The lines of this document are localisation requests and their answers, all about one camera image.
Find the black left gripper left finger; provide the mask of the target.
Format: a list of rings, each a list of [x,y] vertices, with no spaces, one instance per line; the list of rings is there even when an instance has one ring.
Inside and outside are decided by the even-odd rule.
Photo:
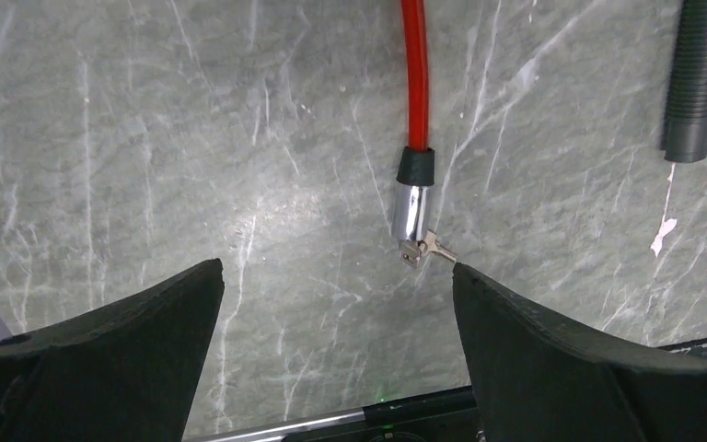
[[[0,441],[179,441],[225,292],[211,259],[0,341]]]

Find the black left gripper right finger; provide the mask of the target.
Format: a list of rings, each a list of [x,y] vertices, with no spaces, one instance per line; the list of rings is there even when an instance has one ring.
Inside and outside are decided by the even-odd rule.
[[[707,441],[707,338],[649,347],[459,263],[453,303],[488,441]]]

